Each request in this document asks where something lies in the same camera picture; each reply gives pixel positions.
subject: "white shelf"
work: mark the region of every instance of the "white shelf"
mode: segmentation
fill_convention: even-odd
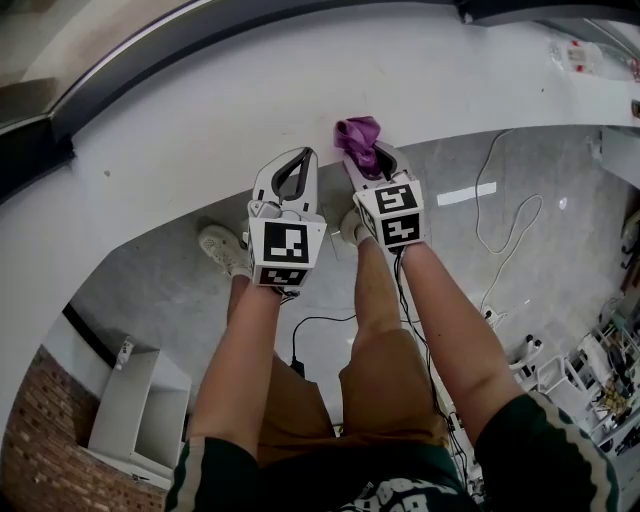
[[[132,355],[122,370],[111,373],[89,453],[167,488],[180,456],[190,389],[191,379],[161,352]]]

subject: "green shirt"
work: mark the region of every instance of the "green shirt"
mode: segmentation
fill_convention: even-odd
[[[167,511],[477,512],[446,449],[393,443],[331,448],[264,469],[242,448],[206,439],[184,447]],[[505,405],[475,448],[492,510],[617,511],[606,456],[537,393]]]

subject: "concrete floor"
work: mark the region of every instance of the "concrete floor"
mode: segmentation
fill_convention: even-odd
[[[493,256],[475,234],[473,200],[438,206],[438,194],[471,187],[495,133],[403,148],[426,201],[427,240],[467,296],[479,304],[503,256]],[[507,239],[515,212],[531,194],[544,209],[507,264],[487,303],[508,317],[498,335],[512,352],[528,333],[576,345],[597,321],[602,304],[619,287],[619,234],[630,186],[599,168],[588,141],[592,127],[516,130],[496,146],[482,183],[497,192],[480,198],[481,233],[494,249]],[[256,162],[256,169],[261,166]],[[302,295],[283,307],[276,349],[287,362],[295,325],[309,315],[353,314],[355,249],[342,242],[342,215],[351,207],[350,184],[340,165],[320,171],[320,203],[329,228],[318,265]],[[176,219],[114,250],[87,279],[72,304],[117,352],[123,334],[158,347],[191,375],[193,393],[225,328],[229,280],[199,249],[196,234],[212,221],[240,232],[249,193]],[[559,202],[566,198],[566,208]],[[535,214],[530,203],[516,235]],[[298,333],[298,357],[307,378],[319,383],[332,419],[342,418],[338,372],[350,354],[355,321],[312,320]]]

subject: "brown shorts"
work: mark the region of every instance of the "brown shorts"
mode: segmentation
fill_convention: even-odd
[[[424,359],[408,331],[376,335],[340,372],[343,433],[336,437],[318,385],[274,357],[258,463],[328,446],[415,441],[447,445]]]

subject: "white device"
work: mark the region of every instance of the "white device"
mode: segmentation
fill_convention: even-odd
[[[356,190],[353,200],[362,223],[378,244],[387,249],[423,241],[424,202],[420,182],[405,156],[393,146],[376,141],[373,148],[382,171],[376,178],[364,176],[347,153],[342,160]]]
[[[249,247],[253,284],[301,287],[316,265],[327,228],[316,213],[315,152],[294,149],[272,160],[258,173],[252,197],[244,241]]]

